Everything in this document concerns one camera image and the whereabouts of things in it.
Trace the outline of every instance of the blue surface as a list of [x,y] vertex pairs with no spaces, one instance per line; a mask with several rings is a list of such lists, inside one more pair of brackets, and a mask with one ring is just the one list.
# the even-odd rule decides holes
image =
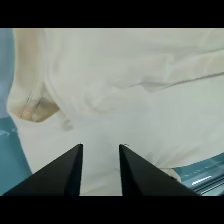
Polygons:
[[31,175],[15,125],[6,112],[14,72],[13,44],[12,29],[0,28],[0,195]]

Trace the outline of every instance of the white fabric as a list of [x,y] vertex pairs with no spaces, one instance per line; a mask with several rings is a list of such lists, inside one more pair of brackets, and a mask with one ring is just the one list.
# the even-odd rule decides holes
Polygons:
[[16,29],[15,37],[8,110],[33,172],[82,143],[81,194],[120,195],[119,144],[161,169],[224,151],[224,76],[206,78],[224,72],[223,29]]

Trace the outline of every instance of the clothing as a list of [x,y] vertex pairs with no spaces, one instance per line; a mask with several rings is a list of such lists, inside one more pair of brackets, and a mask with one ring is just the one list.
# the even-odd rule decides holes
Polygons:
[[223,37],[223,29],[16,29],[8,111],[31,170],[82,143],[81,194],[120,195],[119,144],[161,169],[222,153]]

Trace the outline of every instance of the white cloth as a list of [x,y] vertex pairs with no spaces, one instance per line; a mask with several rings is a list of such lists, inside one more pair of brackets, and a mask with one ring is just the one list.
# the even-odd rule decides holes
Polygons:
[[224,72],[223,29],[16,29],[15,38],[8,111],[33,172],[82,143],[81,195],[120,195],[119,144],[161,169],[224,151],[224,76],[206,78]]

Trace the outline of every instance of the beige fabric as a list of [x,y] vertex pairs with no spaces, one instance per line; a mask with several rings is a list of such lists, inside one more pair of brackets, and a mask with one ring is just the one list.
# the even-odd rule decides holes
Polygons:
[[120,195],[119,144],[161,169],[222,153],[223,37],[223,29],[16,30],[8,110],[31,170],[83,143],[82,195]]

